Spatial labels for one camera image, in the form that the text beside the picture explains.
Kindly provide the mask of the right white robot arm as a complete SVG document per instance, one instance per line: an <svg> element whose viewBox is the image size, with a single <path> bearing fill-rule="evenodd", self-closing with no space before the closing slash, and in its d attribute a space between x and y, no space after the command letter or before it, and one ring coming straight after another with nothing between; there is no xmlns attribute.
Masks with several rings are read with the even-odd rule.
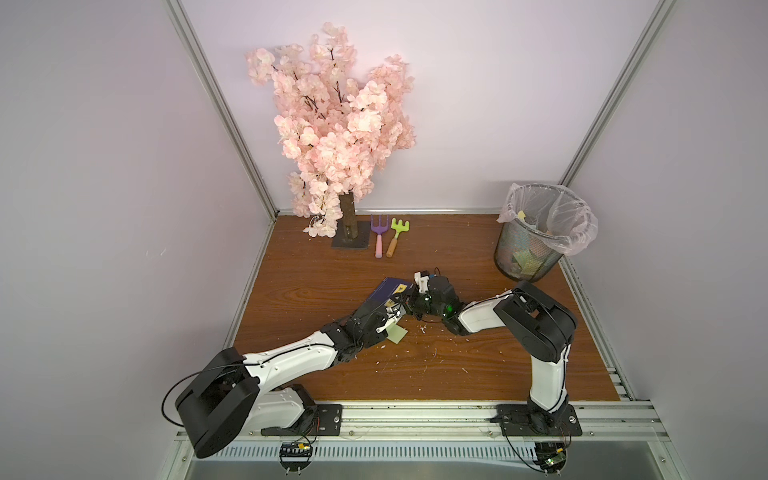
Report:
<svg viewBox="0 0 768 480"><path fill-rule="evenodd" d="M465 303L445 276L418 272L414 278L415 284L405 294L409 314L417 319L438 317L459 336L505 328L531 356L532 384L526 404L500 406L492 419L503 434L583 434L566 388L567 363L578 325L570 310L527 281L492 298Z"/></svg>

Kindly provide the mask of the dark blue paperback book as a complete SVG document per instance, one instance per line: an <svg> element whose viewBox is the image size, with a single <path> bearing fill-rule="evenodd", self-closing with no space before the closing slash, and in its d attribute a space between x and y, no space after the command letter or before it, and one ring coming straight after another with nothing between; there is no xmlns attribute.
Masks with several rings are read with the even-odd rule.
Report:
<svg viewBox="0 0 768 480"><path fill-rule="evenodd" d="M366 304L372 304L373 307L383 305L393 297L409 291L412 287L412 281L387 277L368 296Z"/></svg>

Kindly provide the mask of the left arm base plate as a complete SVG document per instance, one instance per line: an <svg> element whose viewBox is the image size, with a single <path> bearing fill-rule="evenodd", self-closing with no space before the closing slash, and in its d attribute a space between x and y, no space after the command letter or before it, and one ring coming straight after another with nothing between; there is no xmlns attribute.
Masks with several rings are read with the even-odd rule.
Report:
<svg viewBox="0 0 768 480"><path fill-rule="evenodd" d="M341 404L319 404L305 409L302 415L289 427L263 428L262 436L339 436L343 406Z"/></svg>

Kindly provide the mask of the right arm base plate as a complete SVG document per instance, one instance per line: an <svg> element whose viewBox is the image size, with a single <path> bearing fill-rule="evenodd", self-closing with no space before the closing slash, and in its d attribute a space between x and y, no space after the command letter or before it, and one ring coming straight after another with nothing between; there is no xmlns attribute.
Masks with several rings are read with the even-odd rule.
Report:
<svg viewBox="0 0 768 480"><path fill-rule="evenodd" d="M517 437L579 437L583 430L574 407L566 403L555 412L536 405L500 404L490 419L506 436Z"/></svg>

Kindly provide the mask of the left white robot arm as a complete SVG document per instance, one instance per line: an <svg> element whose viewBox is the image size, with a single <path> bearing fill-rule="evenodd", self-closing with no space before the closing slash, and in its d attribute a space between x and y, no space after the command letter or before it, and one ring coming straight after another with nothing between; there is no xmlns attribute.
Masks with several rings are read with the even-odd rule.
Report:
<svg viewBox="0 0 768 480"><path fill-rule="evenodd" d="M250 354L233 347L220 351L204 369L188 377L189 385L174 402L195 455L207 458L231 443L257 401L275 388L351 361L384 341L386 329L408 312L401 295L368 299L353 314L283 347Z"/></svg>

